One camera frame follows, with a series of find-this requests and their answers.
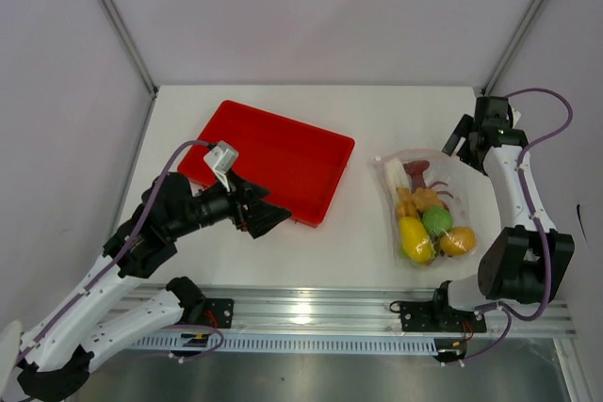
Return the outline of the green custard apple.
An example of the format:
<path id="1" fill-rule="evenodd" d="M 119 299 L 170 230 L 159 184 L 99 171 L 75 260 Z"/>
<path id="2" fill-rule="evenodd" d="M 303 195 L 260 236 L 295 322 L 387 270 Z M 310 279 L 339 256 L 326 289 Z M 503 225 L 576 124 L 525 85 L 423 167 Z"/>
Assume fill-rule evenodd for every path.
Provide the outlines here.
<path id="1" fill-rule="evenodd" d="M 422 214 L 422 224 L 428 235 L 441 236 L 454 226 L 452 214 L 444 207 L 432 206 Z"/>

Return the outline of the green white leek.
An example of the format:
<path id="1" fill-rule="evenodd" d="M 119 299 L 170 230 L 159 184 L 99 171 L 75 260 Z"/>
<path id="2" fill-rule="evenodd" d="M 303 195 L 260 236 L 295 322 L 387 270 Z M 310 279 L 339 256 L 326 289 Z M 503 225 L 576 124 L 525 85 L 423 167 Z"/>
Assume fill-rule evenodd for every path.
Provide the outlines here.
<path id="1" fill-rule="evenodd" d="M 388 160 L 383 166 L 385 185 L 394 200 L 398 198 L 399 188 L 409 188 L 408 175 L 403 164 L 396 158 Z"/>

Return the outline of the clear zip top bag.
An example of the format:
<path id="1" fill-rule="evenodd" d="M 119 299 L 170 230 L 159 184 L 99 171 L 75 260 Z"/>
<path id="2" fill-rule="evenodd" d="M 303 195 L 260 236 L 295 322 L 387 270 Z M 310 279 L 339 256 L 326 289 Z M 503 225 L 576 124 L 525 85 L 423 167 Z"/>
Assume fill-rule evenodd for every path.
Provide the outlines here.
<path id="1" fill-rule="evenodd" d="M 423 268 L 474 254 L 479 237 L 457 161 L 437 150 L 407 149 L 375 157 L 373 168 L 399 261 Z"/>

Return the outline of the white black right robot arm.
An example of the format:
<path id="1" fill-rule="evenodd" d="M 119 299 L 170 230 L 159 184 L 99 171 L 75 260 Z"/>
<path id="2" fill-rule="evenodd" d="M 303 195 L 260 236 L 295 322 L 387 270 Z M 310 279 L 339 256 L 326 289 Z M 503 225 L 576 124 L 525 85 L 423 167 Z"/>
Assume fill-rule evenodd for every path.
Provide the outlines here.
<path id="1" fill-rule="evenodd" d="M 531 172 L 530 152 L 563 132 L 573 119 L 568 101 L 566 119 L 557 129 L 530 141 L 515 127 L 509 96 L 481 96 L 473 115 L 464 115 L 442 151 L 457 155 L 488 177 L 494 189 L 501 230 L 481 257 L 476 274 L 444 282 L 442 298 L 430 307 L 433 324 L 451 330 L 464 319 L 502 311 L 524 322 L 538 319 L 560 288 L 575 251 L 568 233 L 559 232 L 547 214 Z"/>

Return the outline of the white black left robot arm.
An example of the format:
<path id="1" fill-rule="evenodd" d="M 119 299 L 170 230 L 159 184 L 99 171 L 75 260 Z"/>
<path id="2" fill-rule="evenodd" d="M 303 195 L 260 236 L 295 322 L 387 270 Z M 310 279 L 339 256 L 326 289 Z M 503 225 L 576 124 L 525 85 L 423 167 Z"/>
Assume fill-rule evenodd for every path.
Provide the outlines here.
<path id="1" fill-rule="evenodd" d="M 16 362 L 24 394 L 62 401 L 90 375 L 136 340 L 164 328 L 218 331 L 205 294 L 188 277 L 175 277 L 145 303 L 111 321 L 113 306 L 172 258 L 176 241 L 229 220 L 258 238 L 290 218 L 267 202 L 269 191 L 228 171 L 226 184 L 194 192 L 179 172 L 157 177 L 134 214 L 107 240 L 103 252 L 67 299 L 24 334 Z"/>

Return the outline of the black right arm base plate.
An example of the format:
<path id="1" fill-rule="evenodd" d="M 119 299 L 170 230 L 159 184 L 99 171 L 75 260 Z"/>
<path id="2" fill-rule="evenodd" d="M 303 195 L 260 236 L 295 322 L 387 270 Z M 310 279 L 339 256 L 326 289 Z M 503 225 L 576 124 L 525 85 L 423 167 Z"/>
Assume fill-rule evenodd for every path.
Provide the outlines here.
<path id="1" fill-rule="evenodd" d="M 487 330 L 483 317 L 434 301 L 395 300 L 389 304 L 389 311 L 399 317 L 403 332 L 485 333 Z"/>

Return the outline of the yellow ginger root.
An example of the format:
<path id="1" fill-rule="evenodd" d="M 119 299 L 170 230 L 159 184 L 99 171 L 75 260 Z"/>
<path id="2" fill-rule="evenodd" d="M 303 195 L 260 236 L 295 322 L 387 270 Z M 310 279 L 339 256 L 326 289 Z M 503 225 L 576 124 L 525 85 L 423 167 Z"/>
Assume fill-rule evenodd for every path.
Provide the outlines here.
<path id="1" fill-rule="evenodd" d="M 420 218 L 432 206 L 447 208 L 446 204 L 439 198 L 438 193 L 430 188 L 420 187 L 415 191 L 411 191 L 409 188 L 399 188 L 398 198 L 397 218 Z"/>

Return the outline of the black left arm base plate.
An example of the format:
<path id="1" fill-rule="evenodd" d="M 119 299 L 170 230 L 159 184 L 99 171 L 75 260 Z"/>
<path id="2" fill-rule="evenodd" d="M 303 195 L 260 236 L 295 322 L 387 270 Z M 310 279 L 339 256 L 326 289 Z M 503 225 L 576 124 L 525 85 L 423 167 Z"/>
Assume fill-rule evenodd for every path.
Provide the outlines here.
<path id="1" fill-rule="evenodd" d="M 207 298 L 202 308 L 195 308 L 187 320 L 191 325 L 228 330 L 232 327 L 235 301 L 232 298 Z"/>

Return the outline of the yellow lemon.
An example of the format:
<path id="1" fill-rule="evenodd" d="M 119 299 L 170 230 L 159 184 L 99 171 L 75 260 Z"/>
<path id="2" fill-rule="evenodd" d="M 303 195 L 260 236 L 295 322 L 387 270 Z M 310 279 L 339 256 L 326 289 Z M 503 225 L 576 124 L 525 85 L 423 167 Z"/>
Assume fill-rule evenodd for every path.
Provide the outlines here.
<path id="1" fill-rule="evenodd" d="M 434 258 L 431 239 L 422 222 L 415 217 L 399 220 L 400 246 L 404 254 L 419 265 L 428 265 Z"/>

